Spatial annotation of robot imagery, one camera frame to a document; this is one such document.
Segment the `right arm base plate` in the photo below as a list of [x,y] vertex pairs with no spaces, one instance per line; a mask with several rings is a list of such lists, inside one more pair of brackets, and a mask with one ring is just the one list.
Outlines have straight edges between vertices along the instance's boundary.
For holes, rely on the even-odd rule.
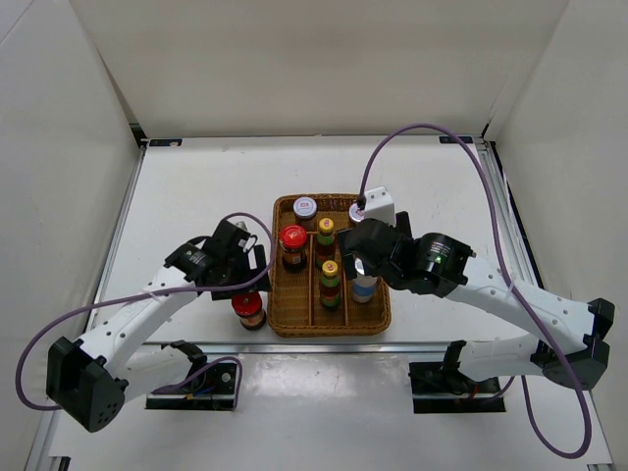
[[411,360],[408,364],[415,414],[471,414],[505,412],[504,396],[514,380],[497,377],[475,382],[442,361]]

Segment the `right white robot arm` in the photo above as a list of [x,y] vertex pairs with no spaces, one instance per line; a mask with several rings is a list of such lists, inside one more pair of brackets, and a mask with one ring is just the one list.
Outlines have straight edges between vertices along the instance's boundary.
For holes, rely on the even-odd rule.
[[578,302],[525,282],[507,282],[500,270],[448,235],[411,235],[406,213],[390,226],[365,219],[338,234],[348,279],[381,278],[390,288],[462,303],[518,327],[507,340],[451,342],[437,370],[444,386],[461,393],[499,376],[543,376],[566,388],[591,390],[606,371],[604,338],[615,307],[603,298]]

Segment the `red-lid sauce jar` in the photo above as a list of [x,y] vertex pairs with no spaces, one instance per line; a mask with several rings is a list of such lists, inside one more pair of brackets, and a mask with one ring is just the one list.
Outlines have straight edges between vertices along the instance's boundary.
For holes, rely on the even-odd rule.
[[248,331],[259,330],[266,323],[266,312],[258,292],[235,295],[232,298],[232,308],[240,324]]
[[281,230],[279,242],[282,248],[282,262],[288,271],[297,273],[306,268],[307,240],[307,232],[300,225],[288,225]]

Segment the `white-lid spice jar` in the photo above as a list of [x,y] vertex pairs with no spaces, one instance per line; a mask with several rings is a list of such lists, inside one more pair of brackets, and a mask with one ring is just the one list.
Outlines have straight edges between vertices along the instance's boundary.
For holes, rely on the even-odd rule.
[[307,232],[317,230],[317,202],[309,196],[300,196],[293,202],[293,214],[296,222]]
[[364,211],[354,202],[348,209],[349,225],[356,226],[365,219]]

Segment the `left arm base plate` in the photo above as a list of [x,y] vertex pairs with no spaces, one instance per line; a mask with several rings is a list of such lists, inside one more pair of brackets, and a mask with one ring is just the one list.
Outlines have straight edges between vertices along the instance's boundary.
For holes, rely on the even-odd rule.
[[146,397],[146,410],[235,411],[239,401],[243,368],[235,357],[209,360],[197,345],[178,340],[170,346],[184,353],[191,368],[184,383]]

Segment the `yellow-cap chili bottle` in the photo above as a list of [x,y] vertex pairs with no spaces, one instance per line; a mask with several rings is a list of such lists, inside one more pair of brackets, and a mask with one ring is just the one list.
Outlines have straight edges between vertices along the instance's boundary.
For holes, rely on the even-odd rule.
[[328,310],[336,310],[341,301],[341,282],[339,266],[333,260],[327,260],[321,267],[319,283],[320,302]]
[[318,222],[315,255],[316,265],[321,268],[327,261],[334,260],[336,253],[336,228],[331,218],[325,217]]

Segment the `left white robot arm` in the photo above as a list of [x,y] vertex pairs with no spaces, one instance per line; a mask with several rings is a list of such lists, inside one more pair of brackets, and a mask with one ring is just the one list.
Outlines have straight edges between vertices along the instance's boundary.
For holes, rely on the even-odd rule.
[[195,237],[166,257],[144,290],[75,340],[48,350],[46,393],[87,432],[96,433],[136,397],[194,393],[213,367],[196,345],[175,340],[158,351],[142,345],[181,309],[208,292],[213,299],[268,291],[272,255],[243,223],[222,220],[210,236]]

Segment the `silver-cap pepper shaker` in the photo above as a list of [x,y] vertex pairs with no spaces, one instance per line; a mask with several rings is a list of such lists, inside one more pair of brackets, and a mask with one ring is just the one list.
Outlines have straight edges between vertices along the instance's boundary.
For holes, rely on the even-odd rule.
[[354,259],[356,277],[351,282],[351,297],[355,302],[368,303],[378,283],[378,278],[367,275],[363,262],[359,258]]

